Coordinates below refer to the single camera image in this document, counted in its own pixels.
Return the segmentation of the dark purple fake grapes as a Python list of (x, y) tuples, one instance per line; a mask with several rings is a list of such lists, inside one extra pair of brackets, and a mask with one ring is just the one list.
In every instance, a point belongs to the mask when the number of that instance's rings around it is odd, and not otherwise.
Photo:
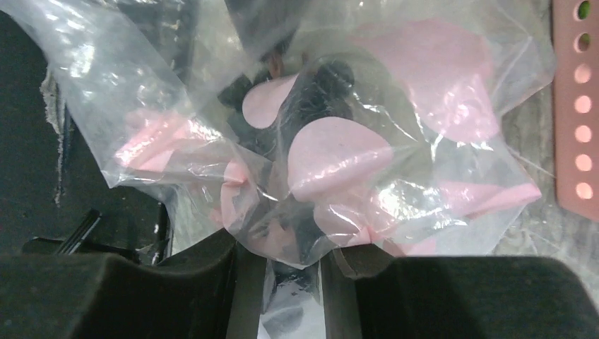
[[(306, 125), (326, 117), (351, 118), (345, 98), (354, 85), (351, 68), (341, 60), (327, 61), (297, 76), (275, 78), (260, 73), (254, 81), (245, 75), (218, 96), (235, 109), (227, 122), (242, 147), (272, 161), (267, 169), (274, 182), (288, 174), (290, 148)], [(318, 266), (297, 270), (283, 263), (267, 265), (263, 317), (300, 321), (301, 303), (319, 300)]]

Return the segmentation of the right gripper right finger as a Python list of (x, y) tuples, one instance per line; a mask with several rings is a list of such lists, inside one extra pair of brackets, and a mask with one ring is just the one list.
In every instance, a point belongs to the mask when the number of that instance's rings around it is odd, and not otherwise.
[(394, 258), (374, 245), (321, 260), (327, 338), (597, 338), (578, 276), (538, 256)]

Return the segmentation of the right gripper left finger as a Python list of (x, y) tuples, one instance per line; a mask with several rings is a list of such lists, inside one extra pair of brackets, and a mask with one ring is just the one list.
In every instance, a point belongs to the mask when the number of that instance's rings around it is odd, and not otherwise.
[(224, 231), (156, 266), (1, 257), (2, 338), (255, 338), (266, 260)]

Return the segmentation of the clear zip top bag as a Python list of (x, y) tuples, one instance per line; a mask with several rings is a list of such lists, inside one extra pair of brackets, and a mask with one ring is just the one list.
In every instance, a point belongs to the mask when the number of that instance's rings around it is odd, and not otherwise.
[[(552, 79), (522, 1), (2, 1), (46, 56), (110, 187), (194, 205), (180, 249), (219, 231), (306, 268), (336, 249), (485, 255), (540, 190), (500, 116)], [(245, 75), (353, 72), (351, 118), (292, 142), (288, 174), (239, 143), (219, 94)]]

